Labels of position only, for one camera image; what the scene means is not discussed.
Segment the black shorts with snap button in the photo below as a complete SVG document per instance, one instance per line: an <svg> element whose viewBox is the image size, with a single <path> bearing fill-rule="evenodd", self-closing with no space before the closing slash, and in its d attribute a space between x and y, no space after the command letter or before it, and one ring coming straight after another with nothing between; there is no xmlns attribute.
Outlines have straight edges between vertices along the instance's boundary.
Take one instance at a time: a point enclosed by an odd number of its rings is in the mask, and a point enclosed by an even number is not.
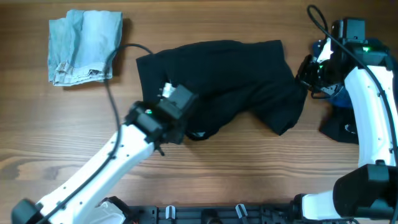
<svg viewBox="0 0 398 224"><path fill-rule="evenodd" d="M199 42L136 60L146 102L160 100L166 84L198 96L186 136L206 140L244 111L278 135L293 128L307 97L284 57L280 40Z"/></svg>

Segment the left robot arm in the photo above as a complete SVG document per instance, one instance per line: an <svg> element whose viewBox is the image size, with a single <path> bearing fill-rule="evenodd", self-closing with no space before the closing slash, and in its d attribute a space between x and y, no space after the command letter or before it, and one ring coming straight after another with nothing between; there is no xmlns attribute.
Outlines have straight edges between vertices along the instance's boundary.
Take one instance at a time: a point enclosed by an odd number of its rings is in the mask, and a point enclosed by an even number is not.
<svg viewBox="0 0 398 224"><path fill-rule="evenodd" d="M34 203L22 199L12 223L99 223L100 201L138 163L161 144L182 142L197 96L182 85L157 103L135 102L111 139L78 172Z"/></svg>

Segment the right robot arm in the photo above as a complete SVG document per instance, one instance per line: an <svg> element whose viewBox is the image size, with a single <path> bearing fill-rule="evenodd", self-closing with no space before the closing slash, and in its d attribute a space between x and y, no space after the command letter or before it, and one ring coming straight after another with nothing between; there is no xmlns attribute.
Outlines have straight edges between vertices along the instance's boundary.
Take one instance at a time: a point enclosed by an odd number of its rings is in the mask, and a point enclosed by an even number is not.
<svg viewBox="0 0 398 224"><path fill-rule="evenodd" d="M314 98L348 93L359 144L358 168L332 190L295 198L295 218L397 220L397 109L393 68L384 45L370 43L362 19L345 18L327 29L320 53L309 55L297 77Z"/></svg>

